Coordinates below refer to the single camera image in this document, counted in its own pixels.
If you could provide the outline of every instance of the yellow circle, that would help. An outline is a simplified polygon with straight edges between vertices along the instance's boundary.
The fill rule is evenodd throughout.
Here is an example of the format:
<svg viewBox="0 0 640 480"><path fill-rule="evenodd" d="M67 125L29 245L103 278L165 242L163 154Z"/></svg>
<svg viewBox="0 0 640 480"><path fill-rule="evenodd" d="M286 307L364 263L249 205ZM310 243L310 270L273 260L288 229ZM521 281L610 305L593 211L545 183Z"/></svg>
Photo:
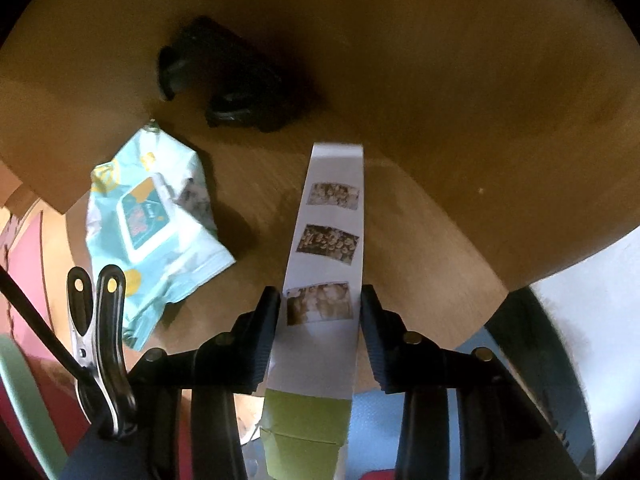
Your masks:
<svg viewBox="0 0 640 480"><path fill-rule="evenodd" d="M129 296L133 296L140 288L142 274L140 274L139 270L129 269L124 271L124 277L127 279L124 295L128 298Z"/></svg>

